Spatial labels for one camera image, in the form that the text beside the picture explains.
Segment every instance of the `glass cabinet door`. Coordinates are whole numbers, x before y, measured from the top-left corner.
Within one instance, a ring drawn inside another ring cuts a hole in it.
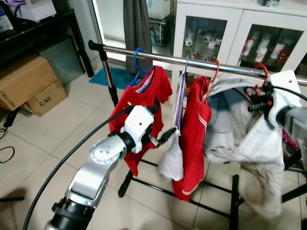
[[[182,57],[216,61],[226,25],[227,20],[187,16]]]
[[[302,59],[301,63],[299,63],[294,73],[300,78],[307,78],[307,54],[305,54],[304,58]]]
[[[306,17],[244,10],[227,64],[295,70],[307,52]]]
[[[174,56],[186,58],[188,55],[196,60],[219,60],[221,64],[226,64],[242,13],[242,9],[178,1]],[[188,69],[194,74],[214,74],[212,70]]]
[[[269,71],[282,70],[303,31],[253,24],[240,54],[238,66],[263,63]]]

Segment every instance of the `gray curtain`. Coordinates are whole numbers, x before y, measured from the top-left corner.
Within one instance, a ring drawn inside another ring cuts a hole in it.
[[[144,52],[152,53],[149,16],[146,0],[124,0],[124,32],[126,49],[143,48]],[[143,69],[153,65],[146,59],[138,59],[138,65]],[[126,57],[126,69],[137,73],[132,57]]]

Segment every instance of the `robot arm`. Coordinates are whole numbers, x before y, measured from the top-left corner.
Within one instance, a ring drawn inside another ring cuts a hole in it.
[[[302,156],[307,154],[307,108],[302,107],[300,89],[293,71],[287,70],[268,77],[260,95],[252,95],[254,103],[249,111],[263,110],[265,117],[274,127],[284,128],[291,139],[299,146]],[[304,169],[307,162],[303,157]]]
[[[248,109],[263,110],[267,120],[275,127],[284,127],[299,145],[302,154],[306,154],[307,109],[302,107],[297,96],[274,87],[299,92],[293,71],[276,73],[267,79],[262,93],[250,97],[254,105]],[[85,230],[108,184],[109,174],[118,161],[126,154],[140,152],[149,141],[159,147],[176,130],[170,129],[157,140],[150,134],[153,122],[154,115],[149,109],[135,106],[121,133],[95,142],[88,160],[76,173],[64,198],[52,207],[55,215],[44,230]]]
[[[52,207],[55,215],[44,230],[85,230],[118,161],[132,151],[140,152],[149,141],[158,147],[175,131],[175,128],[170,129],[157,140],[150,135],[153,122],[154,115],[147,108],[137,105],[127,117],[121,133],[110,134],[106,139],[96,141],[64,198]]]

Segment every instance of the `tile floor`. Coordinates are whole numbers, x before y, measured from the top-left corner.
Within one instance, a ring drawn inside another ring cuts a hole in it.
[[[93,63],[96,70],[101,66]],[[85,134],[109,117],[113,109],[107,87],[91,84],[86,74],[67,86],[69,96],[42,117],[20,111],[0,148],[12,145],[16,154],[11,161],[0,164],[0,197],[25,195],[25,200],[0,205],[0,229],[20,230],[36,192],[46,177]],[[164,130],[170,125],[171,108],[162,106]],[[51,207],[64,195],[73,175],[88,157],[91,144],[108,134],[105,127],[92,136],[55,175],[35,208],[29,229],[41,230],[52,218]],[[159,163],[166,146],[151,150],[144,158]],[[225,188],[231,187],[231,176],[238,173],[238,164],[216,165],[206,161],[204,179]],[[126,195],[119,198],[118,188],[128,168],[121,161],[111,173],[107,190],[88,227],[90,230],[227,230],[229,220],[193,204],[131,182]],[[287,172],[284,191],[305,182],[297,173]],[[140,163],[139,178],[172,191],[170,183],[153,166]],[[229,213],[231,196],[208,186],[199,186],[192,199]],[[283,204],[278,223],[268,224],[243,204],[239,213],[239,229],[298,230],[302,217],[307,218],[305,197]]]

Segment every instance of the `white jacket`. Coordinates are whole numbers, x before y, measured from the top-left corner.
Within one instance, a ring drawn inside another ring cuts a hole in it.
[[[219,75],[210,89],[208,124],[203,151],[215,163],[241,163],[239,193],[265,218],[281,213],[283,185],[282,130],[264,116],[255,119],[249,102],[231,88],[261,85],[262,82],[237,74]]]

